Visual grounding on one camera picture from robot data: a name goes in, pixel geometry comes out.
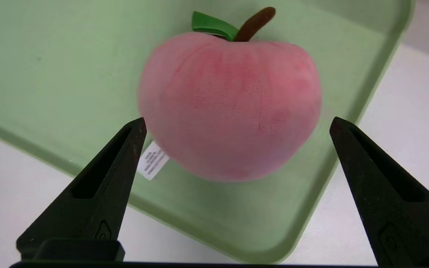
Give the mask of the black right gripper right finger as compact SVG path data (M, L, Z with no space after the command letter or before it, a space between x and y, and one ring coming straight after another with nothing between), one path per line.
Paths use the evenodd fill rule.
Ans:
M353 123L329 129L380 266L429 266L429 190Z

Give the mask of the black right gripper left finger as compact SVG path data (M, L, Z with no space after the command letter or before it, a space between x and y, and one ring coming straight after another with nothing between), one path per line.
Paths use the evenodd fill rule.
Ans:
M22 261L123 261L118 241L147 134L128 122L19 236Z

